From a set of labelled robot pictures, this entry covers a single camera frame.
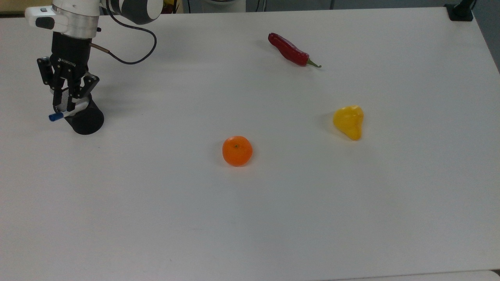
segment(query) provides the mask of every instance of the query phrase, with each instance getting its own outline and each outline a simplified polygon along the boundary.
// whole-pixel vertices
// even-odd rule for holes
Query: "black object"
[[[92,100],[91,94],[88,94],[88,99],[87,108],[77,112],[74,116],[64,118],[73,130],[80,135],[93,134],[97,132],[104,123],[104,114]]]
[[[75,105],[88,102],[88,106],[64,119],[81,135],[97,132],[104,123],[104,115],[92,100],[91,91],[99,78],[89,73],[92,39],[79,39],[52,34],[52,55],[37,60],[42,81],[53,90],[52,106],[56,113],[71,112]]]
[[[475,0],[462,0],[460,4],[445,4],[448,17],[454,22],[471,22],[474,19],[471,5]]]
[[[34,25],[38,28],[52,30],[56,22],[50,16],[39,17],[34,21]]]
[[[145,25],[154,21],[148,14],[148,0],[124,0],[120,8],[120,0],[110,0],[113,12],[131,20],[134,24]]]

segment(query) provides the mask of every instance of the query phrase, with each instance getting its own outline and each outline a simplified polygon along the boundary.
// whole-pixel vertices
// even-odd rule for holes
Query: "white table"
[[[124,59],[148,34],[101,17]],[[310,281],[500,268],[500,75],[444,8],[162,15],[51,123],[50,32],[0,20],[2,280]],[[278,33],[323,68],[299,67]],[[348,140],[333,112],[365,112]],[[251,162],[228,166],[244,135]]]

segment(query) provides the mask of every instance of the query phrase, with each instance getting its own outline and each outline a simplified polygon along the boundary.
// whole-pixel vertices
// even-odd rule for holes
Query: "orange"
[[[224,160],[233,166],[243,166],[250,158],[254,149],[250,141],[241,135],[232,136],[224,141],[222,145],[222,156]]]

